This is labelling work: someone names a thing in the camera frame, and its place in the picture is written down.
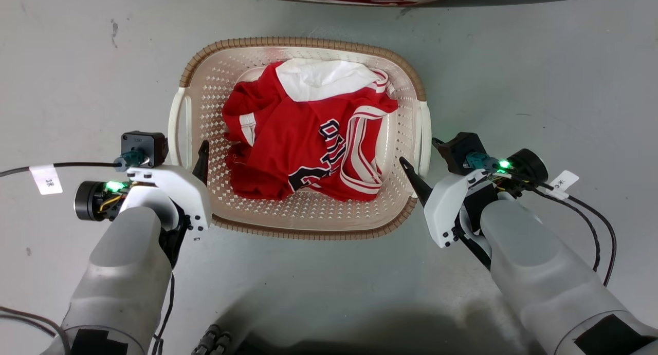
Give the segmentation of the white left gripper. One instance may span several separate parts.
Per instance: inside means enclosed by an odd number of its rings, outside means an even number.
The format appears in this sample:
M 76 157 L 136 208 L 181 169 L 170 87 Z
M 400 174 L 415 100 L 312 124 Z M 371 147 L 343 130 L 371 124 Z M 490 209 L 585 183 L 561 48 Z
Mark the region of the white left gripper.
M 156 241 L 174 267 L 188 231 L 205 231 L 212 220 L 208 184 L 209 141 L 200 145 L 193 172 L 174 165 L 156 168 L 132 167 L 127 177 L 133 182 L 119 209 L 148 208 L 157 215 L 160 226 Z

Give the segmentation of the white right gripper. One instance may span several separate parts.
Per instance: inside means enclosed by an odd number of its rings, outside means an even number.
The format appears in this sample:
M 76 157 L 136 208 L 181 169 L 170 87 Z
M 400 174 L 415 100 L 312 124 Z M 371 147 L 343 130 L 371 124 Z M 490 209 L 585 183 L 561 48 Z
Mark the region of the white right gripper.
M 430 235 L 440 248 L 447 248 L 453 242 L 453 227 L 462 226 L 467 217 L 460 216 L 465 198 L 470 189 L 479 181 L 487 180 L 487 172 L 474 170 L 467 175 L 449 173 L 430 187 L 404 157 L 399 163 L 412 186 L 418 201 L 425 208 L 425 219 Z

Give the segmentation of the cream laundry basket brown rim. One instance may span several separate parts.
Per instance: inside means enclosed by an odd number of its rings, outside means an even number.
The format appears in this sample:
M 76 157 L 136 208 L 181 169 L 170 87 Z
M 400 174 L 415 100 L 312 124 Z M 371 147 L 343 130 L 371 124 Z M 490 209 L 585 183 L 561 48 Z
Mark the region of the cream laundry basket brown rim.
M 221 109 L 235 84 L 255 80 L 271 63 L 291 58 L 362 63 L 388 74 L 398 110 L 381 124 L 376 163 L 383 186 L 372 201 L 339 201 L 304 189 L 283 201 L 247 199 L 229 184 Z M 399 158 L 428 175 L 432 154 L 430 109 L 421 78 L 392 50 L 355 42 L 311 38 L 228 39 L 205 46 L 186 65 L 171 106 L 170 158 L 193 170 L 202 142 L 209 143 L 208 193 L 212 223 L 254 235 L 310 240 L 376 238 L 394 231 L 418 202 Z

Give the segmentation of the red basketball jersey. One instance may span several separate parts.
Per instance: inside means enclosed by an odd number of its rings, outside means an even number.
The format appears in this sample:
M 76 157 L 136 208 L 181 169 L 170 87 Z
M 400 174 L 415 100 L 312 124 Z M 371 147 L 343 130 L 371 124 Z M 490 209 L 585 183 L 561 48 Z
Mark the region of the red basketball jersey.
M 340 201 L 371 201 L 382 185 L 376 161 L 381 122 L 398 109 L 386 86 L 312 102 L 294 102 L 275 68 L 237 83 L 223 106 L 225 163 L 239 196 L 284 200 L 312 189 Z

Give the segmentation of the white garment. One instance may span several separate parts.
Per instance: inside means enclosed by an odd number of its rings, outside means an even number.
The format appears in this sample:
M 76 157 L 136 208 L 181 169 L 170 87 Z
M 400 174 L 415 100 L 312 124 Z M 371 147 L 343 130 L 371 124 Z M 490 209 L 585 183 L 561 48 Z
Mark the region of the white garment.
M 361 63 L 294 58 L 275 68 L 283 90 L 294 102 L 312 102 L 386 86 L 386 77 Z

